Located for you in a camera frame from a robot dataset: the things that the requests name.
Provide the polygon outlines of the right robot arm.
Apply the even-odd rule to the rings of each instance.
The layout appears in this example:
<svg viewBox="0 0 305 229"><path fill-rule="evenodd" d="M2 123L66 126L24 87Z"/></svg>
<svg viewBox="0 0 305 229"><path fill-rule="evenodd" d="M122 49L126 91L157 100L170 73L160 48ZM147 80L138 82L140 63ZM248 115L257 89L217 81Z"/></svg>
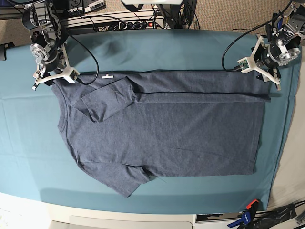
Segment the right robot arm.
<svg viewBox="0 0 305 229"><path fill-rule="evenodd" d="M74 83L75 71L69 64L65 48L68 34L55 14L54 3L50 0L37 0L25 4L22 24L30 32L30 51L37 64L32 89L36 90L40 84L50 84L60 78Z"/></svg>

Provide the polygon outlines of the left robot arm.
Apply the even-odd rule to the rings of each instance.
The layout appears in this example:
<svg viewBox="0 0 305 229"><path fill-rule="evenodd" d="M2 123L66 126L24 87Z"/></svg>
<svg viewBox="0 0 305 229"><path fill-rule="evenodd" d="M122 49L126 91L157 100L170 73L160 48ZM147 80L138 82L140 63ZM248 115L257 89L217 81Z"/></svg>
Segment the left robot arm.
<svg viewBox="0 0 305 229"><path fill-rule="evenodd" d="M267 42L257 34L251 55L238 63L242 73L255 71L259 73L257 79L273 82L280 91L279 68L297 59L301 53L299 46L305 40L305 2L292 2L281 16L276 16L265 28Z"/></svg>

